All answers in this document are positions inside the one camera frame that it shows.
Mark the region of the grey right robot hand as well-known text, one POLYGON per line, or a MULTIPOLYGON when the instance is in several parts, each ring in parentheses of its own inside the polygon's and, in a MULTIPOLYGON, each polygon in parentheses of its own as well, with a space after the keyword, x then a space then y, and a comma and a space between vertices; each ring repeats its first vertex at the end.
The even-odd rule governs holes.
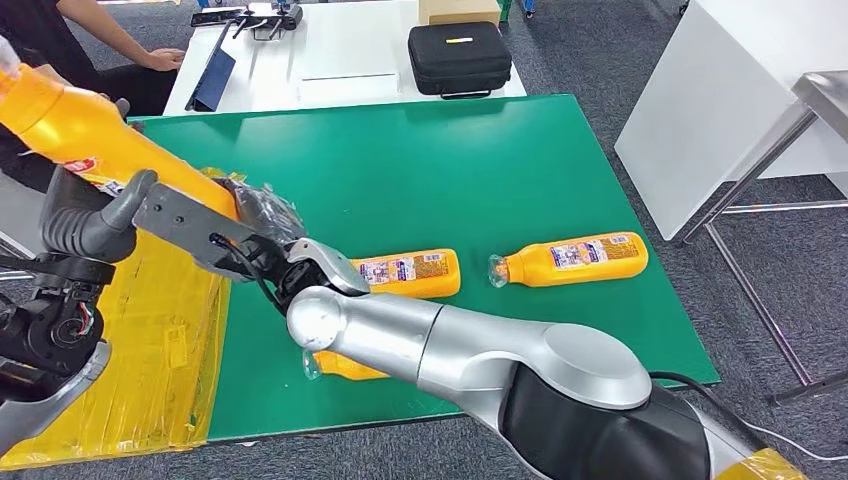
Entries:
POLYGON ((239 221, 260 236, 287 244, 308 235, 295 206, 269 185, 256 187, 232 177, 214 177, 234 198, 239 221))

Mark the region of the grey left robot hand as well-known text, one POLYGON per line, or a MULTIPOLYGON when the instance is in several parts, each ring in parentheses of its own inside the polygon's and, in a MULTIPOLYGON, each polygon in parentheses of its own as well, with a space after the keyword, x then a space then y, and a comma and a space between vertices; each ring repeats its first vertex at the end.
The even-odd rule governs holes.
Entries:
POLYGON ((126 259, 137 245, 133 217, 157 181, 154 171, 141 170, 111 197, 65 167, 56 167, 39 220, 44 247, 106 263, 126 259))

